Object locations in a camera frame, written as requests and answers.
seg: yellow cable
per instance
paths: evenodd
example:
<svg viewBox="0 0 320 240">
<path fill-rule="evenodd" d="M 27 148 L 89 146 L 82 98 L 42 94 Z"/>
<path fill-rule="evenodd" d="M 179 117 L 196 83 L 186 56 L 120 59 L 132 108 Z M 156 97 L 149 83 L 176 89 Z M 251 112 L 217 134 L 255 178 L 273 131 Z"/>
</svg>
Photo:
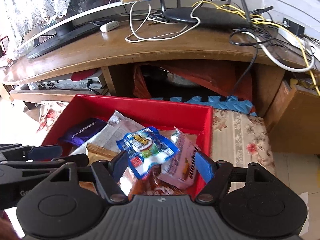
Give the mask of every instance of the yellow cable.
<svg viewBox="0 0 320 240">
<path fill-rule="evenodd" d="M 198 3 L 201 3 L 201 1 L 194 3 L 192 6 L 195 6 L 195 5 L 197 5 Z M 241 9 L 233 6 L 233 5 L 224 4 L 224 5 L 219 6 L 219 5 L 217 5 L 217 4 L 213 3 L 213 2 L 209 2 L 209 1 L 202 1 L 202 3 L 212 4 L 213 6 L 215 6 L 215 7 L 216 7 L 217 9 L 219 9 L 219 10 L 223 10 L 223 11 L 230 12 L 230 13 L 235 13 L 235 14 L 238 14 L 239 16 L 241 16 L 242 18 L 244 18 L 245 20 L 247 19 L 247 18 L 245 17 L 245 12 L 244 12 L 243 10 L 241 10 Z M 233 9 L 235 9 L 235 10 L 232 11 L 232 10 L 229 10 L 229 9 L 224 9 L 223 7 L 230 7 L 230 8 L 233 8 Z M 298 43 L 299 43 L 299 46 L 300 46 L 300 49 L 301 49 L 301 52 L 302 52 L 303 59 L 304 59 L 306 65 L 307 65 L 307 67 L 309 67 L 309 62 L 308 62 L 307 56 L 306 56 L 306 54 L 305 54 L 305 52 L 304 52 L 303 45 L 302 45 L 302 43 L 300 42 L 300 39 L 299 39 L 296 35 L 294 35 L 294 34 L 293 34 L 292 32 L 290 32 L 288 29 L 284 28 L 283 26 L 281 26 L 281 25 L 279 25 L 279 24 L 266 21 L 266 20 L 264 19 L 264 17 L 261 16 L 261 15 L 250 14 L 250 16 L 252 17 L 251 20 L 252 20 L 255 24 L 273 25 L 273 26 L 276 26 L 276 27 L 278 27 L 278 28 L 283 29 L 284 31 L 286 31 L 287 33 L 289 33 L 290 35 L 292 35 L 293 37 L 295 37 L 295 39 L 296 39 L 296 40 L 298 41 Z M 313 81 L 313 84 L 315 85 L 316 91 L 317 91 L 317 93 L 318 93 L 318 95 L 319 95 L 319 97 L 320 97 L 320 91 L 319 91 L 319 88 L 318 88 L 318 86 L 317 86 L 316 78 L 315 78 L 315 76 L 314 76 L 314 74 L 313 74 L 313 72 L 312 72 L 311 70 L 309 70 L 309 73 L 310 73 L 311 79 L 312 79 L 312 81 Z"/>
</svg>

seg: tiled floor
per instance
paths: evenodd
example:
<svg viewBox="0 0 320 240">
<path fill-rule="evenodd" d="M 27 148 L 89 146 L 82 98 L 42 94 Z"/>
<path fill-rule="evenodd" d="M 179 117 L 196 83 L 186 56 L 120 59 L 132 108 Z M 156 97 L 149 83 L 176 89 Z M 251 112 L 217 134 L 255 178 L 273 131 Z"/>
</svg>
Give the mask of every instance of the tiled floor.
<svg viewBox="0 0 320 240">
<path fill-rule="evenodd" d="M 304 240 L 320 239 L 320 159 L 316 155 L 273 153 L 277 177 L 295 193 L 308 192 L 309 231 Z"/>
<path fill-rule="evenodd" d="M 0 98 L 0 144 L 22 143 L 39 146 L 45 133 L 36 134 L 38 122 L 23 112 L 24 105 L 15 107 Z M 320 159 L 316 155 L 274 153 L 278 178 L 297 194 L 308 192 L 309 232 L 304 240 L 320 240 Z"/>
</svg>

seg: black router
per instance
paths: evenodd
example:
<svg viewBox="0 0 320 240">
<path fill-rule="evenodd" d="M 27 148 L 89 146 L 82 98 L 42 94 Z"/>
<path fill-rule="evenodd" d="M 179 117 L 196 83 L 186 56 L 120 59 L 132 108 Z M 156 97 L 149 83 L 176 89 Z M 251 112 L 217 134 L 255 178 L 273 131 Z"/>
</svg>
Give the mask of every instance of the black router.
<svg viewBox="0 0 320 240">
<path fill-rule="evenodd" d="M 201 20 L 200 25 L 214 27 L 219 29 L 241 29 L 252 26 L 249 10 L 245 0 L 241 0 L 244 8 L 246 20 L 237 14 L 229 13 L 216 8 L 201 7 L 202 4 L 194 11 L 193 15 Z M 181 7 L 180 0 L 177 0 L 177 8 L 166 9 L 164 0 L 160 0 L 162 15 L 175 22 L 187 24 L 196 24 L 197 20 L 190 17 L 194 7 Z"/>
</svg>

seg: red cardboard box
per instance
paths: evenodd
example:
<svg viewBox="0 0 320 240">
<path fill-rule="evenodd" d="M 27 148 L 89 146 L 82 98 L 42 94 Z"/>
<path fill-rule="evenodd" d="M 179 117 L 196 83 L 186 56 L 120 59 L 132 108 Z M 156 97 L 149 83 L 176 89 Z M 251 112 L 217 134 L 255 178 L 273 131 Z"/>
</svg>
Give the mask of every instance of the red cardboard box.
<svg viewBox="0 0 320 240">
<path fill-rule="evenodd" d="M 154 126 L 159 130 L 177 127 L 184 133 L 195 134 L 197 145 L 210 156 L 212 137 L 212 107 L 159 100 L 120 98 L 106 96 L 76 95 L 61 113 L 42 145 L 60 144 L 63 155 L 68 155 L 71 144 L 59 143 L 58 138 L 72 126 L 96 117 L 107 121 L 118 110 L 141 125 Z M 205 182 L 198 175 L 191 188 L 192 195 L 204 187 Z"/>
</svg>

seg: metal rivet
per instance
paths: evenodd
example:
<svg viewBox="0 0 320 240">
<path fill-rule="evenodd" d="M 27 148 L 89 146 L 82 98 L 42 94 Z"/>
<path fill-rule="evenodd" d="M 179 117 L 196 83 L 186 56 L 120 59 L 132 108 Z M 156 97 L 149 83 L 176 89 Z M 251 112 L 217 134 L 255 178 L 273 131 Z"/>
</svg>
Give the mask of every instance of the metal rivet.
<svg viewBox="0 0 320 240">
<path fill-rule="evenodd" d="M 210 194 L 201 194 L 198 196 L 198 200 L 201 202 L 210 202 L 213 200 L 213 196 Z"/>
<path fill-rule="evenodd" d="M 113 202 L 121 202 L 121 201 L 124 201 L 125 198 L 126 196 L 123 194 L 113 194 L 111 195 L 110 200 Z"/>
</svg>

